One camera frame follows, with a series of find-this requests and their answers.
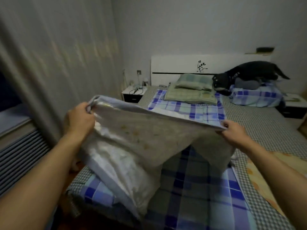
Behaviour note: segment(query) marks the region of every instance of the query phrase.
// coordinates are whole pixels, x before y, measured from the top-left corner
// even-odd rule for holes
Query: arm
[[[307,229],[307,179],[253,141],[244,127],[230,120],[222,136],[244,152],[269,185],[278,205],[296,229]]]
[[[81,103],[68,112],[69,129],[58,144],[0,199],[0,229],[44,229],[56,207],[71,162],[95,119]]]

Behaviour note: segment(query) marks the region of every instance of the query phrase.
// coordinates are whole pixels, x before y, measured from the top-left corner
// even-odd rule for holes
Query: forearm
[[[292,224],[307,229],[307,179],[252,140],[241,150],[258,168]]]
[[[0,200],[0,229],[43,229],[56,207],[71,162],[82,140],[65,135]]]

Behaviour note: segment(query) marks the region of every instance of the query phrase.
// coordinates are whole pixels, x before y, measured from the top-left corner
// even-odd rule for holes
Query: hand
[[[68,134],[80,136],[83,141],[95,126],[95,117],[86,112],[87,103],[83,102],[67,112],[69,127]]]
[[[252,139],[247,135],[245,128],[240,124],[231,120],[225,120],[222,122],[222,125],[227,127],[227,129],[222,131],[220,134],[232,146],[242,149],[245,144],[252,141]]]

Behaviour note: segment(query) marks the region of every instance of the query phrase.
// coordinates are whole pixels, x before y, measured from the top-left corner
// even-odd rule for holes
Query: white headboard
[[[184,73],[213,76],[256,60],[271,61],[271,56],[262,54],[152,56],[151,85],[169,85],[170,82],[176,82]]]

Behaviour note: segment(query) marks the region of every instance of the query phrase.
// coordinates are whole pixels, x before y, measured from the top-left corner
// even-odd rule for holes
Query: radiator
[[[50,148],[38,130],[0,151],[0,197],[22,178]]]

